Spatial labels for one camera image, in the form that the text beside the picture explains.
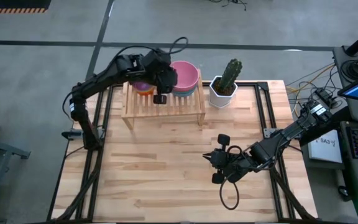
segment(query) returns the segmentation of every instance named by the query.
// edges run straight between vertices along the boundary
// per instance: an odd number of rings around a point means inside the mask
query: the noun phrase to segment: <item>white pot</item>
[[[217,78],[222,78],[222,76],[215,76],[214,80],[212,80],[211,84],[209,84],[209,104],[211,106],[221,109],[230,103],[231,98],[233,98],[234,94],[236,93],[238,86],[236,83],[234,83],[234,85],[236,87],[235,87],[232,95],[221,96],[215,92],[214,88],[212,88],[212,85]]]

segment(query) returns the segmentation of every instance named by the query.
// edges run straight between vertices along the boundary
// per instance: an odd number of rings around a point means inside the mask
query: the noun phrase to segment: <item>wooden dish rack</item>
[[[121,118],[129,129],[134,128],[135,118],[154,118],[169,116],[197,116],[198,125],[202,126],[205,118],[204,91],[201,72],[198,70],[196,90],[187,97],[167,95],[166,105],[153,104],[153,95],[140,96],[132,85],[126,82],[122,88]]]

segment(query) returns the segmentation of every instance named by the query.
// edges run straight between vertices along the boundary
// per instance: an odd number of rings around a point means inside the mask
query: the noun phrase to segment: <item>wooden tabletop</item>
[[[284,82],[266,82],[277,126],[285,128],[293,119]],[[208,88],[204,88],[204,93],[206,116],[202,127],[197,125],[196,116],[147,118],[137,120],[134,130],[130,131],[121,119],[122,88],[114,89],[94,222],[277,220],[267,171],[248,173],[238,181],[240,204],[236,210],[229,211],[221,205],[219,185],[211,183],[215,169],[202,157],[203,153],[219,146],[216,141],[219,133],[229,135],[231,145],[243,149],[262,139],[254,89],[239,87],[231,104],[221,110],[208,104]],[[88,100],[91,118],[96,99],[94,96]],[[268,118],[263,93],[262,101]],[[71,142],[68,153],[81,146],[82,140]],[[288,148],[283,156],[291,190],[316,217],[301,153]],[[81,150],[65,161],[52,218],[61,215],[78,193],[85,158],[86,151]],[[284,214],[288,217],[285,199],[280,193]],[[229,206],[234,205],[236,192],[231,184],[224,186],[223,197]]]

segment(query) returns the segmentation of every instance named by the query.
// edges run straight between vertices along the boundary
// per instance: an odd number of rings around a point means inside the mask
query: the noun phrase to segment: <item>stacked bowls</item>
[[[132,86],[135,88],[137,94],[139,94],[140,96],[152,95],[155,90],[155,86],[142,82],[135,82],[132,84]]]
[[[197,88],[198,70],[190,62],[176,61],[171,63],[178,74],[178,83],[173,87],[172,94],[178,97],[190,96]]]

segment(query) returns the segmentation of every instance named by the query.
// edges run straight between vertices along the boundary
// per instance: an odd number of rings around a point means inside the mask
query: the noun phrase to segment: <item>concrete floor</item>
[[[340,46],[358,38],[358,0],[246,0],[221,7],[207,0],[115,0],[104,42],[170,43],[187,36],[197,44]],[[53,0],[45,14],[0,15],[0,40],[96,42],[108,0]],[[118,51],[102,48],[95,72]],[[130,49],[127,53],[144,53]],[[0,217],[8,223],[46,219],[71,126],[61,103],[86,76],[93,47],[0,45],[0,141],[32,151],[14,158],[0,187]],[[239,79],[286,83],[331,63],[331,52],[187,49],[173,56],[202,69],[210,80],[232,58],[243,62]],[[315,83],[322,86],[327,77]],[[334,76],[334,82],[340,86]],[[302,97],[308,96],[304,91]],[[333,170],[308,169],[318,215],[356,217],[335,194]]]

